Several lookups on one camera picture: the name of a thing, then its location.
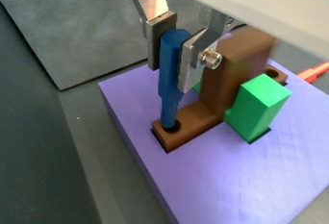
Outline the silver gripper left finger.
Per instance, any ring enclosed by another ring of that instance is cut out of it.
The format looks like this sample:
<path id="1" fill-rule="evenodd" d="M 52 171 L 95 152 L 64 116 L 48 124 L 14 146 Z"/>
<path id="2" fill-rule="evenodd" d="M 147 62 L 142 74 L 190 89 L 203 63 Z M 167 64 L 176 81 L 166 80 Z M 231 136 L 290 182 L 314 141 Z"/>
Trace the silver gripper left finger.
<path id="1" fill-rule="evenodd" d="M 176 28 L 178 15 L 170 11 L 167 0 L 132 0 L 143 25 L 148 44 L 148 68 L 159 68 L 160 37 Z"/>

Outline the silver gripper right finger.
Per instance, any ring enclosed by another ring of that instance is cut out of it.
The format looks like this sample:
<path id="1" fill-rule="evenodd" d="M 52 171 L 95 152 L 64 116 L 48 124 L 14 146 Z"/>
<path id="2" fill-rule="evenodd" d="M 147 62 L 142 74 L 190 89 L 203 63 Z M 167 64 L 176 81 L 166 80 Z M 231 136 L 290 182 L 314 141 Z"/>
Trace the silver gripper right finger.
<path id="1" fill-rule="evenodd" d="M 215 41 L 232 29 L 234 18 L 202 5 L 199 19 L 206 25 L 182 44 L 178 88 L 183 93 L 199 83 L 203 68 L 215 69 L 220 56 L 212 49 Z"/>

